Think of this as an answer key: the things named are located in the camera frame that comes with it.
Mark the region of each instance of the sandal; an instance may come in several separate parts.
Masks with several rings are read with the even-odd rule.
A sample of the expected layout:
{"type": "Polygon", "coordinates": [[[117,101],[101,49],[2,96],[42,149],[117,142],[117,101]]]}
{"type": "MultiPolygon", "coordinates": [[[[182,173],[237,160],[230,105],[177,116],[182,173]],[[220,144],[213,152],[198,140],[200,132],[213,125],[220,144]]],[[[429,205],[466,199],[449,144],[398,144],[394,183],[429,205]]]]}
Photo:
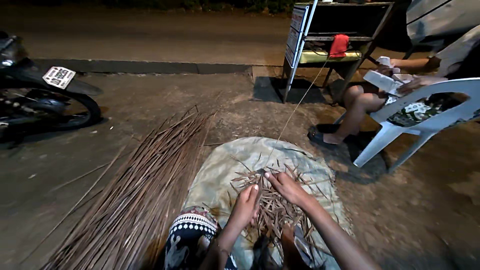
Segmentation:
{"type": "Polygon", "coordinates": [[[325,133],[319,132],[315,127],[311,127],[308,131],[307,136],[311,141],[318,145],[321,145],[329,150],[335,149],[337,145],[324,142],[324,134],[325,133]]]}
{"type": "Polygon", "coordinates": [[[338,130],[340,124],[318,124],[315,127],[321,133],[331,134],[338,130]]]}

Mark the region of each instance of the tarp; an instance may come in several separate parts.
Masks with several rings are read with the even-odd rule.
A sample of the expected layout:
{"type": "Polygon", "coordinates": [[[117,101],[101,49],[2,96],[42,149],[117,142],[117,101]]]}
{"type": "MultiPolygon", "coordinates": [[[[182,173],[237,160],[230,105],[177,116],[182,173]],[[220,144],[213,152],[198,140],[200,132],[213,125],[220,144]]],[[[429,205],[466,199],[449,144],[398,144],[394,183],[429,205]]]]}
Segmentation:
{"type": "MultiPolygon", "coordinates": [[[[325,160],[316,159],[305,150],[284,141],[278,141],[264,137],[246,137],[225,143],[217,147],[207,158],[197,173],[190,193],[185,201],[185,207],[208,205],[211,208],[219,208],[225,212],[217,217],[220,226],[224,227],[231,212],[227,191],[233,199],[236,199],[236,192],[230,186],[230,181],[237,178],[235,172],[248,172],[240,162],[235,161],[231,156],[240,160],[250,170],[255,171],[267,165],[275,169],[285,169],[285,165],[294,168],[298,166],[300,172],[304,173],[305,179],[312,179],[314,184],[325,194],[325,197],[318,197],[321,205],[335,219],[338,218],[339,225],[350,235],[352,234],[350,221],[344,214],[340,198],[336,195],[336,189],[332,183],[333,172],[328,168],[325,160]]],[[[315,243],[323,250],[328,250],[320,235],[315,231],[312,234],[315,243]]],[[[234,245],[233,257],[239,269],[249,269],[252,265],[253,252],[252,244],[244,237],[239,237],[234,245]]],[[[316,261],[325,263],[327,269],[339,269],[335,259],[325,253],[314,254],[316,261]]],[[[275,261],[280,262],[279,253],[273,250],[275,261]]]]}

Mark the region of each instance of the red cloth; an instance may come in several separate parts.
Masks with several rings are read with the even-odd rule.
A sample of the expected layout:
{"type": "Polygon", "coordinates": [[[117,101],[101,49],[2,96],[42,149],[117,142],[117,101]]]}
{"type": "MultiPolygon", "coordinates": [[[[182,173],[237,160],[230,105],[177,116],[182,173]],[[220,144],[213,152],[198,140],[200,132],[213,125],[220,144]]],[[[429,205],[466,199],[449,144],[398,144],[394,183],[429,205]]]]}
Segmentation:
{"type": "Polygon", "coordinates": [[[345,57],[348,46],[348,36],[344,34],[336,34],[333,37],[333,43],[330,47],[329,57],[345,57]]]}

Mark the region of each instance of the wooden stand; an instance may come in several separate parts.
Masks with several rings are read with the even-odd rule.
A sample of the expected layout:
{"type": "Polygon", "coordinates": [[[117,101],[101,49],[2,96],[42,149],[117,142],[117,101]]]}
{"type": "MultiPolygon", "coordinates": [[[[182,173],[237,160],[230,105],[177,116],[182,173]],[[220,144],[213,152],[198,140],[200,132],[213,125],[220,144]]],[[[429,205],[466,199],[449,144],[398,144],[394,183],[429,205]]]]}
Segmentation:
{"type": "Polygon", "coordinates": [[[283,103],[287,101],[288,92],[292,87],[297,68],[328,68],[327,77],[322,87],[326,87],[328,78],[335,71],[343,78],[340,89],[333,95],[334,101],[339,101],[343,93],[363,61],[375,49],[375,38],[383,28],[392,2],[373,2],[366,4],[342,4],[336,2],[298,3],[295,5],[287,42],[287,52],[283,63],[282,80],[285,90],[280,95],[283,103]],[[300,10],[306,17],[299,18],[300,10]],[[328,61],[315,63],[299,63],[301,52],[306,41],[321,41],[325,44],[333,42],[335,34],[346,34],[355,51],[361,52],[361,57],[354,61],[328,61]]]}

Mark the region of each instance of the person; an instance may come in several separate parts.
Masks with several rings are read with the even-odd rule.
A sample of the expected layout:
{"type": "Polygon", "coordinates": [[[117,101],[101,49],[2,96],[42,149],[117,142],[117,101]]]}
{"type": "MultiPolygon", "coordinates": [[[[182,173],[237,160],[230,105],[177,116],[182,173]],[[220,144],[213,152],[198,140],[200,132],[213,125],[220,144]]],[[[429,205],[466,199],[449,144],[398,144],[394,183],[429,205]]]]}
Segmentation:
{"type": "MultiPolygon", "coordinates": [[[[423,86],[446,80],[479,77],[480,73],[477,68],[480,57],[479,40],[480,25],[468,31],[434,57],[415,60],[391,59],[390,65],[393,68],[412,74],[432,72],[438,68],[435,75],[414,76],[413,81],[399,87],[397,92],[405,95],[423,86]]],[[[392,73],[391,69],[386,66],[379,66],[379,72],[389,75],[392,73]]],[[[460,98],[460,102],[456,102],[441,94],[434,96],[437,98],[427,102],[425,100],[417,102],[411,108],[394,114],[388,120],[404,127],[413,126],[460,104],[462,101],[462,98],[460,98]]],[[[319,124],[310,130],[308,137],[317,144],[334,148],[349,135],[359,133],[360,123],[366,113],[378,111],[385,104],[395,102],[396,99],[397,97],[386,94],[370,83],[354,84],[345,91],[343,96],[343,105],[347,109],[343,122],[340,125],[319,124]]]]}
{"type": "MultiPolygon", "coordinates": [[[[289,203],[305,212],[342,270],[381,269],[370,255],[332,219],[315,197],[308,194],[289,175],[283,172],[266,172],[265,178],[289,203]]],[[[239,193],[223,229],[219,228],[213,216],[203,208],[195,206],[182,211],[170,228],[165,269],[237,269],[230,253],[242,230],[249,223],[253,223],[258,215],[257,194],[258,185],[256,184],[246,187],[239,193]]],[[[289,229],[284,227],[282,235],[284,267],[290,265],[289,269],[308,269],[302,264],[299,254],[295,256],[286,252],[285,241],[288,238],[288,236],[284,237],[286,231],[289,229]]]]}

